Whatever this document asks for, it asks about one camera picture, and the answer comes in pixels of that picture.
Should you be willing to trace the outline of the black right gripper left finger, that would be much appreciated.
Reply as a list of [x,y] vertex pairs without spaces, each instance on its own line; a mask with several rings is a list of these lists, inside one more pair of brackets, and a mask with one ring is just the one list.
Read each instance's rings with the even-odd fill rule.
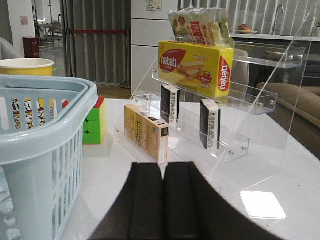
[[131,165],[117,199],[91,240],[161,240],[163,238],[163,182],[156,163]]

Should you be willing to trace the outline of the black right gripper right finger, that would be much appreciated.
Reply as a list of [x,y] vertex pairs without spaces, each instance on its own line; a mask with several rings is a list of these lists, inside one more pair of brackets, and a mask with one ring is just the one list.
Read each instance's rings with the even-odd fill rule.
[[193,162],[171,162],[164,174],[164,239],[277,240],[217,193]]

